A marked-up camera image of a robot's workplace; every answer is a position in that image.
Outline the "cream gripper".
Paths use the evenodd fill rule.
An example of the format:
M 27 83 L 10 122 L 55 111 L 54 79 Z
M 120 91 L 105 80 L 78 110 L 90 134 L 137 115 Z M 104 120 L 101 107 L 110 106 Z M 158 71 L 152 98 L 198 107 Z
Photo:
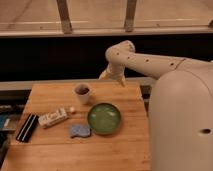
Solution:
M 125 76 L 124 70 L 116 69 L 115 71 L 110 71 L 109 69 L 105 69 L 99 76 L 100 80 L 112 79 L 116 80 L 120 85 L 125 86 Z

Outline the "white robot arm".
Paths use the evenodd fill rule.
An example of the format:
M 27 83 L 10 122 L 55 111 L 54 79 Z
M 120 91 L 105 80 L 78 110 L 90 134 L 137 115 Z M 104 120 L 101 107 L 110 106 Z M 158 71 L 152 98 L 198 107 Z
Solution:
M 149 100 L 152 171 L 213 171 L 213 62 L 142 54 L 122 41 L 105 52 L 102 79 L 129 68 L 156 80 Z

